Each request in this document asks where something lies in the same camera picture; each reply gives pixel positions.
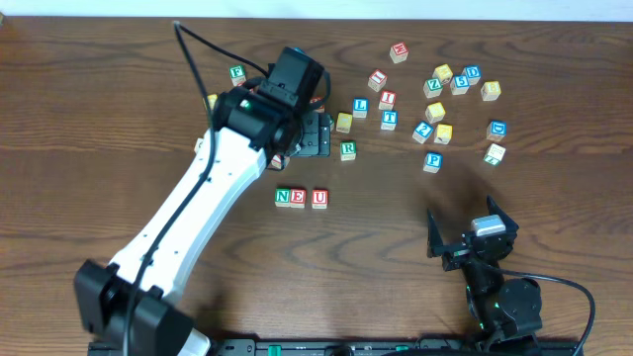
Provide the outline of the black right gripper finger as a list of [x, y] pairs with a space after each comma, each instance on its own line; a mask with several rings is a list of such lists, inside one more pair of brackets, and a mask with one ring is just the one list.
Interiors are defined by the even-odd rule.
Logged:
[[491, 195], [487, 195], [487, 208], [490, 215], [498, 215], [508, 232], [517, 232], [518, 224], [495, 202]]
[[427, 211], [428, 240], [426, 255], [438, 257], [444, 253], [444, 243], [431, 210]]

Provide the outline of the green R wooden block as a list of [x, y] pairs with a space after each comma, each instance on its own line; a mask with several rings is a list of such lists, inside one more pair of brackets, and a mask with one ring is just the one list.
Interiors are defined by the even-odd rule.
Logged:
[[340, 159], [342, 161], [354, 160], [357, 155], [357, 146], [355, 141], [342, 141], [340, 143]]

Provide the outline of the red E wooden block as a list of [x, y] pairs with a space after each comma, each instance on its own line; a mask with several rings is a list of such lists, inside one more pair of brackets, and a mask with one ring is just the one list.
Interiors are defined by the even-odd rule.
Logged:
[[305, 189], [292, 189], [290, 207], [303, 209], [306, 206], [307, 191]]

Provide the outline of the green N wooden block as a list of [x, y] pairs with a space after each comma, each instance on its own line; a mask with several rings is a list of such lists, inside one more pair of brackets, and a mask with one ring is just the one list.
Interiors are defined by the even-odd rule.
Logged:
[[290, 207], [291, 189], [277, 188], [275, 190], [274, 202], [276, 207]]

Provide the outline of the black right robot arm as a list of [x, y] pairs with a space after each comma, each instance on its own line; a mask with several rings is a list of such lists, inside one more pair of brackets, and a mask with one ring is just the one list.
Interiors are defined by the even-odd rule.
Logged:
[[471, 229], [452, 244], [443, 242], [433, 214], [428, 214], [427, 256], [441, 258], [446, 272], [462, 272], [469, 310], [483, 338], [501, 342], [542, 327], [542, 299], [532, 278], [503, 277], [498, 263], [513, 250], [519, 226], [492, 197], [487, 197], [487, 208], [489, 213], [472, 220]]

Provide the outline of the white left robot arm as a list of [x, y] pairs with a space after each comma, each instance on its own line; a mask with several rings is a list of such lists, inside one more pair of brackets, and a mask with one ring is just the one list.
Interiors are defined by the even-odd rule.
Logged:
[[265, 77], [206, 103], [211, 123], [185, 175], [150, 222], [73, 285], [91, 355], [206, 355], [211, 339], [177, 310], [193, 268], [231, 206], [273, 160], [327, 157], [329, 116], [313, 95], [323, 66], [286, 47]]

